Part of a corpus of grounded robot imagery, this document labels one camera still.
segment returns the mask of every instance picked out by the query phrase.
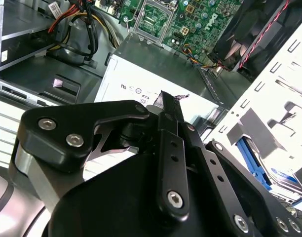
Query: capacitor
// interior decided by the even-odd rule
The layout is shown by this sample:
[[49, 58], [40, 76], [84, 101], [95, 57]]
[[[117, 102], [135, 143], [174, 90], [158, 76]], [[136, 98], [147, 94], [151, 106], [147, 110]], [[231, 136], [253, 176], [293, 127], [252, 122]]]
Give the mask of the capacitor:
[[204, 19], [207, 19], [208, 18], [208, 13], [207, 12], [202, 13], [201, 17], [204, 18]]
[[211, 6], [214, 6], [215, 3], [216, 3], [215, 0], [210, 0], [210, 1], [209, 1], [209, 5], [211, 5]]

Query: yellow wire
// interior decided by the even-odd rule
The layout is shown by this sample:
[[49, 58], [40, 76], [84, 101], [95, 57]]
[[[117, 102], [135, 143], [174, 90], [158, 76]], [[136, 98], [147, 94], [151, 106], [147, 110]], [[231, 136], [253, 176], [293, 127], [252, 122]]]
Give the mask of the yellow wire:
[[[75, 15], [87, 16], [87, 13], [80, 13], [80, 11], [77, 11], [76, 13], [72, 14], [71, 16], [75, 16]], [[95, 20], [97, 20], [98, 23], [100, 23], [100, 25], [104, 28], [104, 30], [105, 30], [106, 32], [108, 32], [107, 28], [103, 25], [103, 23], [101, 22], [101, 20], [100, 20], [97, 16], [95, 16], [95, 15], [92, 14], [92, 17], [93, 17]], [[67, 35], [67, 37], [64, 39], [63, 43], [67, 43], [67, 42], [65, 42], [65, 40], [68, 39], [68, 36], [69, 36], [69, 35]], [[61, 46], [57, 45], [57, 46], [52, 47], [52, 48], [49, 49], [49, 50], [56, 50], [56, 49], [59, 49], [59, 48], [61, 48]]]
[[[87, 13], [80, 13], [78, 15], [87, 16]], [[97, 16], [92, 14], [92, 17], [100, 23], [100, 25], [104, 28], [105, 31], [108, 32], [107, 28], [103, 25], [103, 23], [101, 22], [101, 20]]]

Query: blue drive rail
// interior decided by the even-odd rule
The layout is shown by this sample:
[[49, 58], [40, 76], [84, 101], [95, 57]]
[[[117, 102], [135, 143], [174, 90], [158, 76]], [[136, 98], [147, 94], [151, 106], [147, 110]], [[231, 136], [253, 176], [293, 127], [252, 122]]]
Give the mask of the blue drive rail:
[[250, 151], [250, 149], [247, 146], [246, 138], [243, 137], [241, 138], [237, 143], [236, 143], [239, 151], [243, 155], [243, 158], [247, 164], [248, 170], [253, 174], [253, 176], [267, 189], [271, 190], [272, 188], [270, 187], [269, 181], [266, 181], [265, 179], [265, 171], [261, 167], [260, 164], [258, 164], [255, 155], [253, 152]]

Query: black wire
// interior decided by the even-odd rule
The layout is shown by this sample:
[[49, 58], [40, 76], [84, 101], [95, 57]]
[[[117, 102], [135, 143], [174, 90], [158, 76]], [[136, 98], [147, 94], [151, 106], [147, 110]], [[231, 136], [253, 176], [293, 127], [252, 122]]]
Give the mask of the black wire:
[[94, 36], [94, 41], [95, 41], [95, 49], [92, 49], [91, 47], [91, 52], [92, 52], [92, 55], [95, 54], [98, 50], [98, 36], [97, 36], [97, 30], [96, 30], [96, 26], [95, 26], [95, 22], [94, 22], [94, 19], [92, 17], [92, 12], [91, 12], [91, 8], [87, 2], [87, 0], [82, 0], [84, 5], [85, 5], [85, 9], [86, 9], [86, 12], [87, 12], [87, 17], [88, 17], [88, 20], [91, 24], [91, 28], [89, 29], [89, 32], [92, 32], [92, 35]]
[[[73, 22], [76, 21], [78, 18], [82, 18], [82, 17], [86, 17], [86, 16], [84, 16], [84, 15], [76, 15], [76, 16], [71, 20], [71, 22], [73, 23]], [[69, 25], [68, 30], [67, 30], [67, 34], [69, 34], [70, 32], [71, 32], [71, 26]], [[81, 56], [84, 56], [84, 57], [89, 57], [89, 58], [91, 58], [91, 57], [93, 56], [93, 54], [95, 54], [96, 51], [97, 51], [97, 49], [98, 49], [98, 46], [97, 46], [96, 51], [95, 51], [95, 50], [92, 50], [91, 53], [84, 53], [84, 52], [82, 52], [82, 51], [80, 51], [80, 50], [78, 50], [78, 49], [76, 49], [76, 48], [74, 48], [74, 47], [71, 47], [71, 46], [67, 45], [66, 43], [62, 43], [62, 42], [58, 42], [58, 41], [57, 41], [56, 43], [57, 43], [57, 45], [61, 46], [62, 48], [65, 48], [65, 49], [67, 49], [67, 50], [69, 50], [69, 51], [71, 51], [71, 52], [73, 52], [73, 53], [75, 53], [75, 54], [78, 54], [78, 55], [81, 55]]]
[[100, 21], [103, 23], [103, 25], [106, 27], [107, 31], [108, 31], [108, 39], [111, 42], [111, 44], [113, 45], [114, 48], [117, 48], [111, 33], [111, 30], [109, 29], [108, 25], [106, 24], [106, 21], [104, 19], [104, 17], [95, 9], [93, 10], [93, 14], [98, 17], [100, 19]]

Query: green circuit board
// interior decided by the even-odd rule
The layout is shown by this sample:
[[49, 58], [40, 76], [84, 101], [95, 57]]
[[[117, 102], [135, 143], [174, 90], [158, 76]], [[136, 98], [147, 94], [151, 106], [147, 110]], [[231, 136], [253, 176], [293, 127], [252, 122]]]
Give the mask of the green circuit board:
[[138, 28], [158, 38], [161, 36], [167, 21], [167, 14], [158, 8], [146, 5], [145, 13]]
[[[119, 19], [126, 22], [140, 12], [144, 0], [125, 0]], [[163, 44], [182, 52], [188, 44], [197, 61], [205, 64], [216, 42], [221, 37], [233, 15], [243, 0], [180, 0], [170, 25], [165, 33]], [[139, 29], [159, 37], [167, 24], [168, 15], [158, 8], [145, 5], [145, 14], [139, 23]], [[135, 20], [128, 23], [133, 27]]]
[[211, 6], [209, 0], [190, 0], [185, 11], [179, 7], [174, 14], [163, 43], [177, 51], [181, 51], [184, 44], [189, 44], [193, 55], [198, 57], [197, 61], [204, 63], [241, 2], [216, 0]]

